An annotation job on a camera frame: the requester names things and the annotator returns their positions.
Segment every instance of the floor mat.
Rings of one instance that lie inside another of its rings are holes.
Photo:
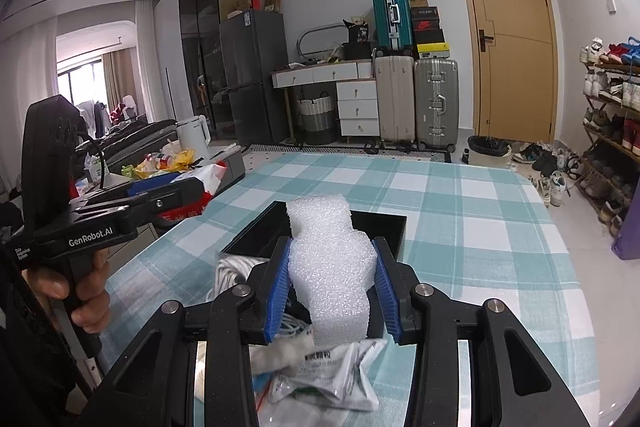
[[[357,147],[294,147],[290,145],[252,145],[246,152],[305,152],[311,154],[367,154],[364,149]],[[377,156],[392,156],[393,158],[420,158],[421,160],[451,163],[451,155],[446,151],[401,151],[380,149]]]

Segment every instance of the window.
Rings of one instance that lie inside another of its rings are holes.
[[[108,106],[102,60],[94,60],[60,73],[58,92],[74,105],[93,100]]]

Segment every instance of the trash can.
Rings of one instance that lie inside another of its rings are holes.
[[[506,169],[511,159],[511,146],[506,140],[490,136],[470,136],[469,165]]]
[[[320,93],[320,98],[299,100],[298,108],[308,145],[327,145],[337,140],[335,102],[326,91]]]

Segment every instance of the white foam block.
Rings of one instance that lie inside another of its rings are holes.
[[[369,325],[367,290],[377,253],[364,232],[353,230],[349,203],[340,194],[287,203],[292,235],[289,277],[309,310],[317,347],[362,340]]]

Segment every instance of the teal suitcase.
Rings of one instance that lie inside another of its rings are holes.
[[[413,52],[409,0],[373,0],[378,48],[386,52]]]

